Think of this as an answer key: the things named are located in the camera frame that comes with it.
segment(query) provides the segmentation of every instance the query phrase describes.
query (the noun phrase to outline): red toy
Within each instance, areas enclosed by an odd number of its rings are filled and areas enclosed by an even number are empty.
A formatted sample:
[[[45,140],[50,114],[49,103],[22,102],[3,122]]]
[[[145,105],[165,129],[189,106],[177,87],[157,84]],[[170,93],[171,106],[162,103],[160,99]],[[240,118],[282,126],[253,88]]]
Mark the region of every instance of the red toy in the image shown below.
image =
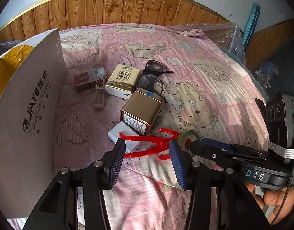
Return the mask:
[[[156,137],[156,136],[126,136],[120,132],[119,137],[124,140],[146,141],[146,142],[157,144],[157,146],[152,147],[152,148],[145,150],[145,151],[131,152],[131,153],[125,154],[124,157],[125,158],[142,157],[142,156],[146,156],[146,155],[158,154],[162,151],[168,150],[169,141],[172,139],[177,139],[180,134],[177,131],[173,131],[171,129],[166,129],[166,128],[160,128],[159,132],[166,132],[166,133],[169,133],[173,136],[169,137],[169,138],[162,138],[162,137]],[[191,143],[190,139],[187,139],[185,141],[186,146],[188,146],[190,143]],[[167,160],[167,159],[170,159],[169,154],[159,156],[159,160]]]

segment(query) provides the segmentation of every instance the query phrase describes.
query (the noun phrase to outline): roll of tape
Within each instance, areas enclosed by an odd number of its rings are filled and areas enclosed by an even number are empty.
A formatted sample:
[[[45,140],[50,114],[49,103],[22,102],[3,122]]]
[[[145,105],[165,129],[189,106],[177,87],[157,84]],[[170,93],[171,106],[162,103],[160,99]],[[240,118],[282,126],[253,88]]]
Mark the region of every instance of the roll of tape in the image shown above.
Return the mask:
[[[177,141],[180,145],[181,150],[185,150],[185,141],[189,138],[189,136],[193,136],[195,140],[199,140],[198,133],[194,130],[184,131],[179,134]]]

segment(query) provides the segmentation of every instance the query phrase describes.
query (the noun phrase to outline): bedspread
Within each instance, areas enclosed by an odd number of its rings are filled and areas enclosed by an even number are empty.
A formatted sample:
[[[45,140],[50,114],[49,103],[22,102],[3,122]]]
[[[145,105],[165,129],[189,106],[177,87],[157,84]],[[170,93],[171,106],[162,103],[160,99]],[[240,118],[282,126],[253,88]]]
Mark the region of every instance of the bedspread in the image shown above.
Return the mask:
[[[157,25],[106,24],[65,30],[60,37],[68,72],[56,107],[54,175],[63,167],[85,168],[111,150],[106,125],[119,121],[126,103],[106,94],[104,109],[94,109],[94,89],[77,91],[74,75],[104,67],[110,76],[119,63],[142,70],[149,59],[174,71],[160,77],[167,103],[150,135],[165,136],[158,132],[161,127],[195,130],[200,138],[266,149],[268,133],[254,101],[263,100],[261,95],[246,71],[204,35],[193,37]],[[135,151],[149,147],[143,142]],[[104,194],[112,229],[183,229],[191,193],[180,189],[170,160],[152,155],[124,159],[117,184]],[[211,228],[215,217],[212,214]]]

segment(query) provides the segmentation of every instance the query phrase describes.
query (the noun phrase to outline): heart pattern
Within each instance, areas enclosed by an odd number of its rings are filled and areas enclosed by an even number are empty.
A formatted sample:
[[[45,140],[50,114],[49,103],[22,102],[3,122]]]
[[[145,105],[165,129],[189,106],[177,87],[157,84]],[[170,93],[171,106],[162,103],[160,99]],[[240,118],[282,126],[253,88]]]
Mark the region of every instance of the heart pattern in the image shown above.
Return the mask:
[[[82,123],[77,115],[73,111],[70,111],[57,134],[58,145],[65,148],[68,142],[83,144],[86,141],[87,133]]]

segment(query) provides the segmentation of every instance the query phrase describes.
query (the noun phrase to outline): white charger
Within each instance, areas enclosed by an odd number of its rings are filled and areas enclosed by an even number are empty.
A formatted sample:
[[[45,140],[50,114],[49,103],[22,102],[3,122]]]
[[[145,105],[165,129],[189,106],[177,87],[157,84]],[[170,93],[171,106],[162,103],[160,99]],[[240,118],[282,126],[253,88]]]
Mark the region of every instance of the white charger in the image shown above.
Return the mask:
[[[108,129],[110,130],[108,132],[108,137],[113,143],[117,142],[117,139],[119,138],[120,132],[126,136],[138,136],[138,134],[135,133],[135,131],[132,130],[128,125],[126,125],[125,122],[121,121],[118,124],[116,124],[116,123],[114,123],[114,124],[116,126],[113,129],[110,129],[107,126]],[[130,140],[125,140],[125,142],[126,142],[126,153],[130,153],[140,143],[140,141],[130,141]]]

